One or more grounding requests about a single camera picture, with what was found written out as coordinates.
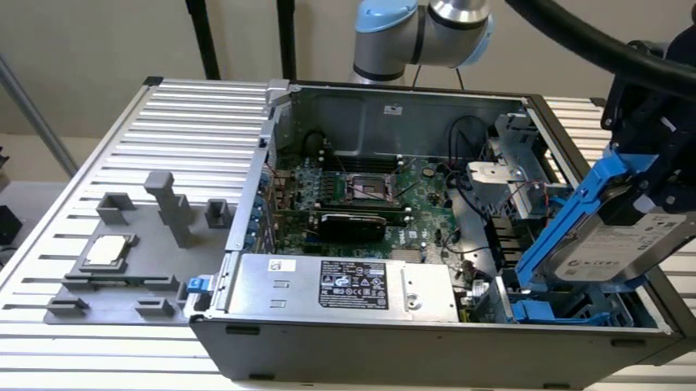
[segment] gray 3d printed holder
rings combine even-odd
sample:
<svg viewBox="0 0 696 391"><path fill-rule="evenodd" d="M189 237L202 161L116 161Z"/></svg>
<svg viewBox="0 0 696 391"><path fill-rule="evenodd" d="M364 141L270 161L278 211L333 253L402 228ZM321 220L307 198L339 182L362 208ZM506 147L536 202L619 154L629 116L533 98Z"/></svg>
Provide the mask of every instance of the gray 3d printed holder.
<svg viewBox="0 0 696 391"><path fill-rule="evenodd" d="M218 199L191 206L172 184L170 172L150 173L144 189L158 205L104 194L102 222L47 306L47 323L186 325L186 283L219 271L234 210Z"/></svg>

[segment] black pole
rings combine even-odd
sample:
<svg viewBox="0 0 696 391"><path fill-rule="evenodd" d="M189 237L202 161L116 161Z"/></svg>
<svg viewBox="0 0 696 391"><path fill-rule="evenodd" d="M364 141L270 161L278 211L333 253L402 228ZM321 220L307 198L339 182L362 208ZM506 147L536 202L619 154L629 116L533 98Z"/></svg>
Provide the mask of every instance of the black pole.
<svg viewBox="0 0 696 391"><path fill-rule="evenodd" d="M297 79L295 62L295 0L275 0L283 79Z"/></svg>
<svg viewBox="0 0 696 391"><path fill-rule="evenodd" d="M186 0L186 8L197 31L198 50L203 61L203 70L209 80L219 80L218 56L215 55L214 35L210 33L206 0Z"/></svg>

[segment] black hose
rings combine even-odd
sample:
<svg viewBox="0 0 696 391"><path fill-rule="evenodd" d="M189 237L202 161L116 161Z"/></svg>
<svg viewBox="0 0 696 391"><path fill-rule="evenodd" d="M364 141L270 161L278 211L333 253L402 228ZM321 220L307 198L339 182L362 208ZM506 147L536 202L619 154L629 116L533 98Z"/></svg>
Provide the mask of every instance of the black hose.
<svg viewBox="0 0 696 391"><path fill-rule="evenodd" d="M561 46L623 79L696 101L696 68L647 55L573 16L553 0L506 0Z"/></svg>

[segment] processor chip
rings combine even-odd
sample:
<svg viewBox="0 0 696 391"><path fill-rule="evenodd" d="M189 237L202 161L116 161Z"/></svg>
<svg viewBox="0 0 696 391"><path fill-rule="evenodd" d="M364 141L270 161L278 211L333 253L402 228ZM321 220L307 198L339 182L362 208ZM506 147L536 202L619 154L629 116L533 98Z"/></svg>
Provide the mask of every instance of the processor chip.
<svg viewBox="0 0 696 391"><path fill-rule="evenodd" d="M86 260L88 265L111 265L119 260L127 244L127 238L122 235L100 236L91 246Z"/></svg>

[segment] aluminum table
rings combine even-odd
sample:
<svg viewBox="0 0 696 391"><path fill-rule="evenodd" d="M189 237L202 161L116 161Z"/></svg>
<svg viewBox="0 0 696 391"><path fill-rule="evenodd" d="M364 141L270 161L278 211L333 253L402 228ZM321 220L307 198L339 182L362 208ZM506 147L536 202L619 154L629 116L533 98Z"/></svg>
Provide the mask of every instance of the aluminum table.
<svg viewBox="0 0 696 391"><path fill-rule="evenodd" d="M592 164L611 134L589 99L547 97ZM154 203L142 188L148 171L166 169L191 203L239 197L266 102L266 84L164 79L143 86L104 140L0 272L0 389L306 389L307 384L231 382L187 327L70 326L43 323L99 223L103 193L126 191ZM696 315L696 244L661 265ZM319 389L410 387L315 384ZM593 391L693 391L696 353L661 367L635 366Z"/></svg>

